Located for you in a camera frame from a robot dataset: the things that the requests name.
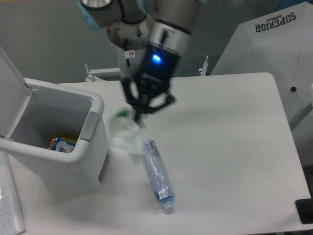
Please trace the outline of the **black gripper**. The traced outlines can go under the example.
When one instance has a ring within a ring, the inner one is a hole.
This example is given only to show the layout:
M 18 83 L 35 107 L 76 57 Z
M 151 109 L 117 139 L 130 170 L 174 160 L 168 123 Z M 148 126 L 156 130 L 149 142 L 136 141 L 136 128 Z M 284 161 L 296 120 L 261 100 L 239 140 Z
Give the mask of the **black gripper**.
M 144 114 L 154 114 L 176 102 L 176 97 L 168 90 L 179 60 L 180 55 L 147 44 L 139 70 L 134 76 L 139 92 L 137 98 L 131 90 L 132 81 L 121 79 L 126 101 L 134 110 L 135 122 L 141 122 Z

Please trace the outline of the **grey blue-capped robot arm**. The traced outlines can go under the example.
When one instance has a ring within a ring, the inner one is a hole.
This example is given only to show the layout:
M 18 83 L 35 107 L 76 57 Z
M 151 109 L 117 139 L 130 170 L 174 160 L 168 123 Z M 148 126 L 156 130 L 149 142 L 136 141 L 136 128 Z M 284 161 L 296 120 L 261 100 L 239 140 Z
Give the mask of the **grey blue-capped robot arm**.
M 175 102 L 170 80 L 184 55 L 203 0 L 80 0 L 90 28 L 116 46 L 121 84 L 134 121 Z

